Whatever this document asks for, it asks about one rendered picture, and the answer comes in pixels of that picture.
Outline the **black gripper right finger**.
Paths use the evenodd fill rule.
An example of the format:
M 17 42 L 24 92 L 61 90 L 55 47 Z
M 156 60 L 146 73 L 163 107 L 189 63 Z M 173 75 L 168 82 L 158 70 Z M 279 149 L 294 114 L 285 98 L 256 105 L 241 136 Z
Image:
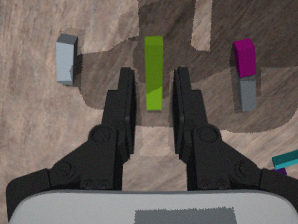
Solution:
M 208 124 L 201 90 L 191 88 L 188 67 L 174 70 L 172 117 L 175 154 L 186 164 L 187 191 L 267 191 L 283 196 L 298 213 L 298 180 L 258 168 L 222 141 L 220 130 Z

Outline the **grey rod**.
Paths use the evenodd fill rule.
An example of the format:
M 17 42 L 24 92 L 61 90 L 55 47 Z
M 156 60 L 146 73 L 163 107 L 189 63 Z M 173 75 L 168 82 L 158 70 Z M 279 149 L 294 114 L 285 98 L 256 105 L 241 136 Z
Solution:
M 239 104 L 242 112 L 256 109 L 256 76 L 250 75 L 246 77 L 237 75 Z

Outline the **magenta rod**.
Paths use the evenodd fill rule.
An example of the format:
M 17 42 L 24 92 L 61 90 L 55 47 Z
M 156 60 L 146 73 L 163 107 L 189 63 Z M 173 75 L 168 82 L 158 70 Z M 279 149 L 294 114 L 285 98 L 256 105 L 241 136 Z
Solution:
M 250 38 L 234 41 L 236 69 L 240 78 L 256 74 L 255 46 Z

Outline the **purple rod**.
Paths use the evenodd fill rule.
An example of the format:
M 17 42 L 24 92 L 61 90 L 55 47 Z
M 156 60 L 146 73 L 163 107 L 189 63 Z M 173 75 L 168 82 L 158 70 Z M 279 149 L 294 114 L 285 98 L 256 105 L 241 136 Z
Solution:
M 285 167 L 284 168 L 277 169 L 277 170 L 275 170 L 275 169 L 272 169 L 272 170 L 275 171 L 275 172 L 278 172 L 278 173 L 282 173 L 284 175 L 287 175 L 286 170 L 285 170 Z

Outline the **turquoise rod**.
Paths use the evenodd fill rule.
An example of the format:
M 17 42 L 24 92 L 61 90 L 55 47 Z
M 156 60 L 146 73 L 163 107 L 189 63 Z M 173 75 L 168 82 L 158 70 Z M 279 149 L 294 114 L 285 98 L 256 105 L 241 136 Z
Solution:
M 275 170 L 298 164 L 298 150 L 272 157 Z

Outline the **grey rectangular block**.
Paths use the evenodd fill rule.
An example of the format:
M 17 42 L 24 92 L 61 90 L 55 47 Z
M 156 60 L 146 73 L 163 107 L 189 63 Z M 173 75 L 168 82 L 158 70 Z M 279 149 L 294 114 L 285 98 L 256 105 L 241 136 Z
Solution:
M 78 36 L 63 34 L 56 41 L 57 83 L 72 85 L 76 78 Z

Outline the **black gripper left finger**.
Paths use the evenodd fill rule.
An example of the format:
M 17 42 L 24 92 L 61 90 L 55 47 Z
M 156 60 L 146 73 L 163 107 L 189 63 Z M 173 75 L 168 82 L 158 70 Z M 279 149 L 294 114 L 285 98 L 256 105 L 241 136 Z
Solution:
M 90 130 L 88 140 L 52 168 L 8 183 L 8 224 L 19 203 L 36 193 L 63 189 L 122 191 L 123 164 L 134 154 L 136 110 L 134 70 L 121 67 L 118 88 L 107 91 L 102 122 Z

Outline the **lime green rod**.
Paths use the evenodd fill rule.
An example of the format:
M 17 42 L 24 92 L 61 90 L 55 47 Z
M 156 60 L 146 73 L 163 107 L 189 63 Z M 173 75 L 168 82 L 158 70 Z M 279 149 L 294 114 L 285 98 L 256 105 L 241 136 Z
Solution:
M 162 110 L 163 36 L 145 36 L 147 110 Z

